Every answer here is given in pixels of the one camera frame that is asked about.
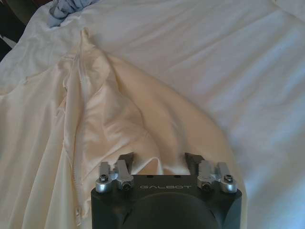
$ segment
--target screw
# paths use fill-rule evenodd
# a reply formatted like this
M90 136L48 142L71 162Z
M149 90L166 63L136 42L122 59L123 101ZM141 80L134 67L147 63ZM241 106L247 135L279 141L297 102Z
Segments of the screw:
M108 181L108 175L107 174L100 175L100 181L101 182L107 182Z
M211 184L209 182L204 182L202 185L201 185L201 189L203 192L211 192L213 190Z
M129 182L124 182L123 184L122 184L122 190L123 191L129 191L130 189L131 189L131 184L129 183Z
M227 182L227 183L232 183L232 182L233 182L233 176L231 176L231 175L225 175L225 176L224 176L224 180L225 180L225 182Z

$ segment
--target metal bracket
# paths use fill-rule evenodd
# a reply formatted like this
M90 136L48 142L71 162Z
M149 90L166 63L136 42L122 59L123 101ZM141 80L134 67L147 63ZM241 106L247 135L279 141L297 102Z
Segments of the metal bracket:
M237 192L237 183L230 174L225 162L219 162L215 173L212 173L209 161L202 160L198 166L199 174L197 177L197 186L204 192L212 191L212 183L219 182L220 188L225 193Z
M225 162L217 164L218 172L220 174L220 188L223 192L235 193L237 192L237 183L230 174L229 168Z
M128 161L128 168L131 169L133 154L127 154L132 159ZM101 162L100 176L95 181L95 189L99 193L110 192L112 189L112 181L116 180L118 189L128 191L133 187L133 176L129 174L125 160L118 160L115 164L115 169L110 170L108 162Z

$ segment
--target light blue fabric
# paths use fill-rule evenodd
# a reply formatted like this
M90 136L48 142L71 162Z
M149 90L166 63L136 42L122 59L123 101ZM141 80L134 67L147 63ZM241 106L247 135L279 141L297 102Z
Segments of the light blue fabric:
M68 14L82 10L98 0L53 0L53 5L49 10L48 25L51 27L60 26Z

